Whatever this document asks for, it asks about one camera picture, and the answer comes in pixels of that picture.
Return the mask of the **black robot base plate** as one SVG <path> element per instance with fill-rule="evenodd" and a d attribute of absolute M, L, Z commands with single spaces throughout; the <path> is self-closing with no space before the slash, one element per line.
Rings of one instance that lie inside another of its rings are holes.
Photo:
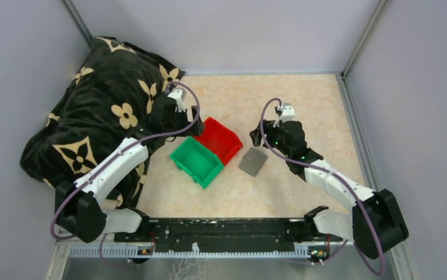
<path fill-rule="evenodd" d="M 312 230 L 304 218 L 151 218 L 116 242 L 154 242 L 157 253 L 180 253 L 197 244 L 202 253 L 288 253 L 303 242 L 339 242 Z"/>

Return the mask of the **grey leather card holder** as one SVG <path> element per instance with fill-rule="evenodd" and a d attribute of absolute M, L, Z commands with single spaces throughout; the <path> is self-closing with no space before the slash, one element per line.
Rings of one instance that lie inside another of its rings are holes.
<path fill-rule="evenodd" d="M 252 177 L 256 177 L 267 161 L 268 156 L 261 150 L 250 148 L 242 157 L 238 167 Z"/>

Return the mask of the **black floral plush blanket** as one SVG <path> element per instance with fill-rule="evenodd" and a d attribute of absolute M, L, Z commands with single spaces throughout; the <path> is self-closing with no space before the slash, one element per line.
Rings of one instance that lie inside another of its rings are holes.
<path fill-rule="evenodd" d="M 31 137 L 20 166 L 56 187 L 92 171 L 149 114 L 153 102 L 184 71 L 163 57 L 113 37 L 96 37 L 90 53 Z"/>

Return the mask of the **red plastic bin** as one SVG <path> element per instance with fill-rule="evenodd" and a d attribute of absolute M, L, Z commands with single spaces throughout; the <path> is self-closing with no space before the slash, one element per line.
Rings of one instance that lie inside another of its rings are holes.
<path fill-rule="evenodd" d="M 203 124 L 205 129 L 195 139 L 226 166 L 243 147 L 241 140 L 234 131 L 212 117 L 208 117 Z"/>

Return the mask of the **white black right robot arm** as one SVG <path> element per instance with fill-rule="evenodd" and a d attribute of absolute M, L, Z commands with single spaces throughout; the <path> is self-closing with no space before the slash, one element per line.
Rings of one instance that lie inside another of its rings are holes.
<path fill-rule="evenodd" d="M 405 241 L 409 231 L 395 195 L 375 191 L 336 171 L 322 155 L 308 147 L 299 121 L 278 126 L 264 120 L 249 133 L 254 147 L 262 146 L 284 159 L 292 174 L 340 203 L 346 213 L 318 206 L 305 214 L 304 232 L 311 240 L 333 235 L 353 241 L 360 252 L 374 260 Z"/>

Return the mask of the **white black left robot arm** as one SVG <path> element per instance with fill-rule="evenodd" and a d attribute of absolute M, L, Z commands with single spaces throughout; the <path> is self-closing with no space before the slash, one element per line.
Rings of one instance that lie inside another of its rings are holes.
<path fill-rule="evenodd" d="M 136 167 L 164 146 L 170 137 L 200 136 L 203 122 L 199 105 L 188 119 L 186 91 L 175 88 L 153 103 L 154 110 L 133 129 L 98 166 L 74 182 L 63 181 L 55 189 L 55 213 L 50 229 L 67 230 L 85 243 L 101 235 L 128 233 L 136 241 L 151 233 L 149 217 L 133 208 L 103 210 L 108 194 Z"/>

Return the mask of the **green plastic bin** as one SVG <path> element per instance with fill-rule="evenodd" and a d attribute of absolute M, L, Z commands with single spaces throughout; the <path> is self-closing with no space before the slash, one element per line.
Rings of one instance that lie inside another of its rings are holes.
<path fill-rule="evenodd" d="M 220 159 L 193 137 L 188 137 L 180 144 L 172 152 L 170 159 L 203 189 L 224 169 Z"/>

